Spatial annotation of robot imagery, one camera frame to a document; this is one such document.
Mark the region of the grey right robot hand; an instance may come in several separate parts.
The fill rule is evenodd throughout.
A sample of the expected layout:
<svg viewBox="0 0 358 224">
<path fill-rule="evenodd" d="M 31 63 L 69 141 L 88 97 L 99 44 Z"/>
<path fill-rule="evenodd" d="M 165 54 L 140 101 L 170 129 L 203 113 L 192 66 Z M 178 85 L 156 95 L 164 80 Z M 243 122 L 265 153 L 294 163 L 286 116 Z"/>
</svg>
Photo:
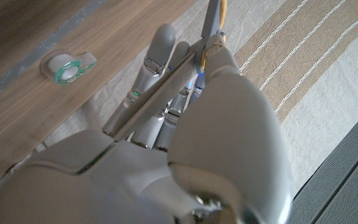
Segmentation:
<svg viewBox="0 0 358 224">
<path fill-rule="evenodd" d="M 285 223 L 291 173 L 280 123 L 222 33 L 205 46 L 205 87 L 167 151 L 127 140 L 191 78 L 186 55 L 121 115 L 31 157 L 0 185 L 0 223 Z"/>
</svg>

